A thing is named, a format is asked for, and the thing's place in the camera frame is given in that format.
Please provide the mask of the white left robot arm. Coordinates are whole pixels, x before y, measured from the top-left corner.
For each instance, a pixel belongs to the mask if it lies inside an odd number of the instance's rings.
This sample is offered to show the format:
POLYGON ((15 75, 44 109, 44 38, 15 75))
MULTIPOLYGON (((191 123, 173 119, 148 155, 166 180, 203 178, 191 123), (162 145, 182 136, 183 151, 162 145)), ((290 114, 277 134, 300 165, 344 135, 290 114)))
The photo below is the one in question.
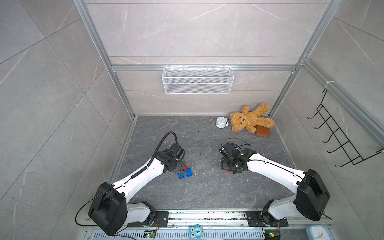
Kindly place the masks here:
POLYGON ((111 236, 125 224, 141 223, 151 226, 156 209, 145 201, 130 204, 135 194, 151 180, 166 172, 176 174, 185 170, 185 150, 174 143, 169 149, 157 151, 138 170, 113 183, 102 183, 95 194, 88 216, 107 235, 111 236))

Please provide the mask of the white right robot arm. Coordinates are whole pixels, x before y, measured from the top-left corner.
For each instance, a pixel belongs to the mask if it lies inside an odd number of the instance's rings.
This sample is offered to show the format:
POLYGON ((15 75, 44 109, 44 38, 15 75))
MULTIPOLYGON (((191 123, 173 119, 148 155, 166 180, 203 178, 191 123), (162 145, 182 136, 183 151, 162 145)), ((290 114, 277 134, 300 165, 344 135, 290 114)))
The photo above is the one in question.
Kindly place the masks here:
POLYGON ((260 219, 273 225, 284 218, 303 216, 318 222, 324 215, 331 195, 320 174, 312 169, 296 170, 269 160, 254 150, 243 150, 236 144, 225 143, 219 148, 221 169, 233 174, 250 171, 261 174, 290 190, 293 195, 270 200, 264 206, 260 219))

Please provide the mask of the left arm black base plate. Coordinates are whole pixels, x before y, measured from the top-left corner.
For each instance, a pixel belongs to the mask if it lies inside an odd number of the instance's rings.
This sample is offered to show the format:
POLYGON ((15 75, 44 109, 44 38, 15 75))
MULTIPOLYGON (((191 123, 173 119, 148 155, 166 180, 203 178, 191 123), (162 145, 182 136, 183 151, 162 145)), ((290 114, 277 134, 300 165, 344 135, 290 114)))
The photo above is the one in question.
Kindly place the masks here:
POLYGON ((169 212, 168 211, 156 211, 153 216, 149 217, 148 222, 134 222, 129 224, 129 228, 144 227, 144 228, 165 228, 168 226, 169 212))

